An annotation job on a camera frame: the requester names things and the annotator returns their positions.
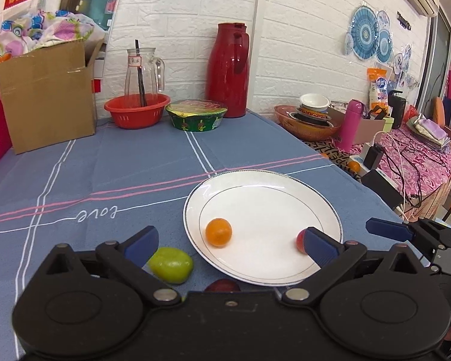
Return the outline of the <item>small orange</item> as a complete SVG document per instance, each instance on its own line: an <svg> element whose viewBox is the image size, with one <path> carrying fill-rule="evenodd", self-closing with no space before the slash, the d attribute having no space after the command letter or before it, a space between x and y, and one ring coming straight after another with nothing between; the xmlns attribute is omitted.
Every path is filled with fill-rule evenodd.
<svg viewBox="0 0 451 361"><path fill-rule="evenodd" d="M232 238L232 227L224 218L214 218L205 228L207 242L217 248L226 246Z"/></svg>

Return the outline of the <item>blue paper fan decoration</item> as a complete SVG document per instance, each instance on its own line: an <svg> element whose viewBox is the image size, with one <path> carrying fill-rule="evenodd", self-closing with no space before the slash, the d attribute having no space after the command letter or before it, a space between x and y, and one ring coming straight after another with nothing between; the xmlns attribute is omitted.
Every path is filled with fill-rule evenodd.
<svg viewBox="0 0 451 361"><path fill-rule="evenodd" d="M374 11L360 6L353 14L345 35L344 54L354 53L360 60L369 60L379 45L379 24Z"/></svg>

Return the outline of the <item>pink water bottle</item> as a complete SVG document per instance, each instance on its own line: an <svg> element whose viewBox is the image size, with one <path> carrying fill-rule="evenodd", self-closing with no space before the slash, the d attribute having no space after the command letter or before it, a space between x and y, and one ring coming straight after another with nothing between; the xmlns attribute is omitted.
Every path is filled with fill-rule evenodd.
<svg viewBox="0 0 451 361"><path fill-rule="evenodd" d="M341 124L336 146L343 152L349 152L354 144L354 137L363 118L364 104L358 100L350 100Z"/></svg>

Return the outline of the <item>pink floral tablecloth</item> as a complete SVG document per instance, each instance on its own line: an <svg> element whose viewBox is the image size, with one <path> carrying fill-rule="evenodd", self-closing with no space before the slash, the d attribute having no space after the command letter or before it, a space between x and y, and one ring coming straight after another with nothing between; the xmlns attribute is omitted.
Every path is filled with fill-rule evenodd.
<svg viewBox="0 0 451 361"><path fill-rule="evenodd" d="M406 219L433 218L451 192L451 149L437 151L406 127L380 132L373 142L385 151L379 168L397 184Z"/></svg>

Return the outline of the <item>orange-brown bowl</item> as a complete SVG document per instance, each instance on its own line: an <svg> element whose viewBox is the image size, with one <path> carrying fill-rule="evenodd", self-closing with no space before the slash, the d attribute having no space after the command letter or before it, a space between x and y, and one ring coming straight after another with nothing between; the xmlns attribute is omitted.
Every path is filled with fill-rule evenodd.
<svg viewBox="0 0 451 361"><path fill-rule="evenodd" d="M303 116L291 105L275 106L275 116L279 125L300 140L317 142L331 139L340 129L340 122L332 119L315 124L306 122Z"/></svg>

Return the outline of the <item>red thermos jug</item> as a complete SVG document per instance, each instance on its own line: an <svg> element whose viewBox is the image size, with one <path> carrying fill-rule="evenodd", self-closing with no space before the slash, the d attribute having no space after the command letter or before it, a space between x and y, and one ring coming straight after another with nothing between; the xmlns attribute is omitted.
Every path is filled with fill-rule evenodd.
<svg viewBox="0 0 451 361"><path fill-rule="evenodd" d="M224 104L225 117L247 109L250 39L244 23L221 23L208 59L205 98Z"/></svg>

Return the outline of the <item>white round plate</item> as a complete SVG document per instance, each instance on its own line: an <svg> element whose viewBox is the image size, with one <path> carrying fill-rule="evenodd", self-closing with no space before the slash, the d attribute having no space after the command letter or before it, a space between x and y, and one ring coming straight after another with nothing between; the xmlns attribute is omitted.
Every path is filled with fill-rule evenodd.
<svg viewBox="0 0 451 361"><path fill-rule="evenodd" d="M214 218L232 227L230 242L210 245L205 228ZM239 281L269 287L297 284L318 270L296 248L298 233L315 227L343 240L330 202L298 179L265 170L237 170L203 181L190 192L183 224L195 250L217 270Z"/></svg>

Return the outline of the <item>floral cloth in box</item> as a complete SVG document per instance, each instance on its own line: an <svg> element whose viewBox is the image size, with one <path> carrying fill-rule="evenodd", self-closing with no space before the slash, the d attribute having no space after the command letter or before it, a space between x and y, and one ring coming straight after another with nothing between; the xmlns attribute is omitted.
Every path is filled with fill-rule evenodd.
<svg viewBox="0 0 451 361"><path fill-rule="evenodd" d="M83 14L69 11L27 13L16 20L4 20L0 31L0 63L45 47L82 41L91 53L105 31Z"/></svg>

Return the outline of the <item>red apple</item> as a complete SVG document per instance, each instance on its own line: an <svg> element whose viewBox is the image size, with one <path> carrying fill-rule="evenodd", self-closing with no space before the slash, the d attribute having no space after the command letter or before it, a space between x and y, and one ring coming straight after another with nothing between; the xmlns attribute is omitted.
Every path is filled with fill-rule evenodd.
<svg viewBox="0 0 451 361"><path fill-rule="evenodd" d="M305 236L307 234L307 230L304 229L300 231L296 237L296 248L300 253L306 254L305 248Z"/></svg>

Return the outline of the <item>red plastic basket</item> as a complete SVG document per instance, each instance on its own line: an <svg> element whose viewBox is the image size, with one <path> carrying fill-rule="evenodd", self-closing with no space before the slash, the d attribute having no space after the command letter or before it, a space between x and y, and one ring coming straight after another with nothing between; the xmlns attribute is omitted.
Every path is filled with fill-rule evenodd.
<svg viewBox="0 0 451 361"><path fill-rule="evenodd" d="M146 94L146 105L141 106L139 95L133 94L108 100L104 108L119 128L136 130L158 123L170 102L166 94Z"/></svg>

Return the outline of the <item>green instant noodle bowl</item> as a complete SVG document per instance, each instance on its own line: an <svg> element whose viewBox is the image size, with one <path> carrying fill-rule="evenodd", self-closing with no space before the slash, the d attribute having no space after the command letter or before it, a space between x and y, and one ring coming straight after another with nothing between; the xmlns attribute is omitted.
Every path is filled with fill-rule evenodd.
<svg viewBox="0 0 451 361"><path fill-rule="evenodd" d="M224 104L211 100L180 100L166 108L176 129L190 132L215 130L227 113Z"/></svg>

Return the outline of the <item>cardboard box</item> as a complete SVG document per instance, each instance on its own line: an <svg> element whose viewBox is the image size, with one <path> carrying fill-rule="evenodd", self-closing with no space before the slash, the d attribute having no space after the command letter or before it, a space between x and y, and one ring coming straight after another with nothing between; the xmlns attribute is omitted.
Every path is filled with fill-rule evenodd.
<svg viewBox="0 0 451 361"><path fill-rule="evenodd" d="M30 152L96 132L94 61L103 40L44 47L0 63L0 95L13 150Z"/></svg>

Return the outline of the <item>green apple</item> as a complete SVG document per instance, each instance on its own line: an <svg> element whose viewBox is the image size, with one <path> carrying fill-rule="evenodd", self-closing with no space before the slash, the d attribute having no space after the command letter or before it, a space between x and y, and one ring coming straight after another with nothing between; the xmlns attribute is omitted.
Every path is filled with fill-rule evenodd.
<svg viewBox="0 0 451 361"><path fill-rule="evenodd" d="M160 247L147 263L152 273L169 284L183 284L194 270L193 259L173 247Z"/></svg>

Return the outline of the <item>glass pitcher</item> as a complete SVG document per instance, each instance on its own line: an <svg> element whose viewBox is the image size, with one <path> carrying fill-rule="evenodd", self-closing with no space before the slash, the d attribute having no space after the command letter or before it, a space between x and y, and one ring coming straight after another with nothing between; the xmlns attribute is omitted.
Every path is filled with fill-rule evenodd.
<svg viewBox="0 0 451 361"><path fill-rule="evenodd" d="M141 47L138 39L127 52L124 96L133 108L157 103L165 88L164 61L155 55L153 47Z"/></svg>

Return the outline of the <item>blue striped tablecloth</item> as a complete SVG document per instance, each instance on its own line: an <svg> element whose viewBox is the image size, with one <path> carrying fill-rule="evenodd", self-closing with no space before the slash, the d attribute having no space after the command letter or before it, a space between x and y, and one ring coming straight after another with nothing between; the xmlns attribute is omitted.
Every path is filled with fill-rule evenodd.
<svg viewBox="0 0 451 361"><path fill-rule="evenodd" d="M204 133L179 131L167 120L141 130L105 124L87 138L8 152L0 161L0 360L22 355L12 310L51 248L65 242L92 250L154 226L161 245L194 254L184 202L208 176L234 169L297 178L332 204L346 239L376 250L391 246L365 228L369 218L396 219L374 192L255 113Z"/></svg>

